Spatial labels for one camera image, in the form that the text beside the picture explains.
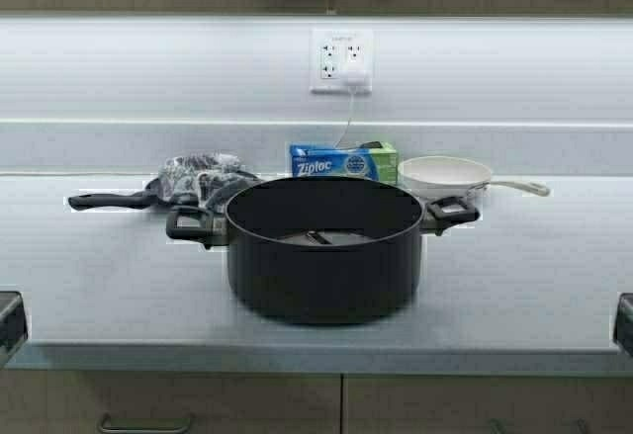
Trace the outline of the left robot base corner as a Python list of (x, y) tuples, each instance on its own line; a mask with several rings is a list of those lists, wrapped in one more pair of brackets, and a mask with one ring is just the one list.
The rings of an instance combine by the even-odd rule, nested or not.
[(4, 368), (29, 338), (24, 301), (18, 292), (0, 295), (0, 367)]

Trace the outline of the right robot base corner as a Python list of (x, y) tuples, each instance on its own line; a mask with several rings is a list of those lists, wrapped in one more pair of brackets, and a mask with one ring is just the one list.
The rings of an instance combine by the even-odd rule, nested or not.
[(613, 342), (626, 354), (633, 354), (633, 303), (632, 294), (624, 293), (619, 297), (614, 327)]

